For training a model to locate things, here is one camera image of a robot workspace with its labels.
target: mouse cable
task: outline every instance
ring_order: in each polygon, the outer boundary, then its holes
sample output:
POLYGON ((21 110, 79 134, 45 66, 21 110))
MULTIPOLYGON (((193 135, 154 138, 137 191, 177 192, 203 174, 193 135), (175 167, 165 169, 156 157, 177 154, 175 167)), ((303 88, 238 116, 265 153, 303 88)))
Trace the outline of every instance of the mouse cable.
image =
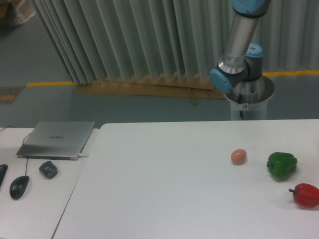
MULTIPOLYGON (((24 139, 23 139, 23 142, 22 142, 22 145, 24 144, 24 140, 30 135, 30 134, 28 134, 26 137, 24 137, 24 139)), ((28 167, 28 157, 26 158, 26 165, 25 165, 25 176, 26 176, 26 169, 27 169, 27 167, 28 167)))
POLYGON ((6 129, 6 128, 14 128, 14 126, 7 126, 7 127, 4 127, 3 129, 0 129, 0 131, 6 129))
POLYGON ((26 169, 27 169, 27 167, 28 167, 28 157, 26 158, 26 165, 25 165, 25 176, 26 176, 26 169))

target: brown egg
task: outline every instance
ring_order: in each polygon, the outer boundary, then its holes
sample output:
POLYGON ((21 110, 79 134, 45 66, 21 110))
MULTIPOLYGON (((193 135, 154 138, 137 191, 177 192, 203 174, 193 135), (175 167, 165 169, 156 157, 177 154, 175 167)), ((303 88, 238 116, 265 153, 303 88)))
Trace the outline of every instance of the brown egg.
POLYGON ((234 164, 242 164, 245 162, 246 156, 247 156, 247 153, 245 150, 238 149, 231 154, 230 158, 234 164))

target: blue joint cap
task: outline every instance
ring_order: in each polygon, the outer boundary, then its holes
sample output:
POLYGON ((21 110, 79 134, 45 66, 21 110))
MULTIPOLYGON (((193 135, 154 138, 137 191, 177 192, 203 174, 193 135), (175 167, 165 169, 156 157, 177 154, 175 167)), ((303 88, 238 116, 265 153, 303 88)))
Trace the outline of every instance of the blue joint cap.
POLYGON ((231 0, 233 8, 240 13, 249 14, 257 11, 265 0, 231 0))
POLYGON ((263 57, 263 48, 256 44, 250 43, 246 52, 246 57, 248 58, 262 58, 263 57))
POLYGON ((233 88, 230 81, 220 71, 216 69, 212 69, 210 71, 209 77, 210 81, 220 91, 228 92, 233 88))

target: computer mouse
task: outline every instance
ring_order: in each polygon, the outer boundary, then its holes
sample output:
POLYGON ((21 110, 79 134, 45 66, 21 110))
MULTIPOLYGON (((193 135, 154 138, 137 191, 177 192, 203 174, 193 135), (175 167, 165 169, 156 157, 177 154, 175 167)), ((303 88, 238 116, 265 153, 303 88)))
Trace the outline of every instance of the computer mouse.
POLYGON ((46 161, 45 163, 42 163, 42 165, 39 167, 39 170, 48 179, 53 178, 58 173, 58 169, 51 161, 46 161))
POLYGON ((29 176, 20 176, 14 179, 10 186, 10 196, 15 200, 22 197, 26 187, 28 186, 28 183, 29 176))

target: laptop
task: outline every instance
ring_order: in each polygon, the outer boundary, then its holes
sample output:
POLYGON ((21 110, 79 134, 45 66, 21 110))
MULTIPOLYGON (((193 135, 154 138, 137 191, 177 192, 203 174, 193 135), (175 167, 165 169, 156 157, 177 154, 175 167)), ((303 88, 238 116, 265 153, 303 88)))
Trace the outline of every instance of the laptop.
POLYGON ((95 122, 41 121, 28 136, 18 157, 77 160, 95 122))

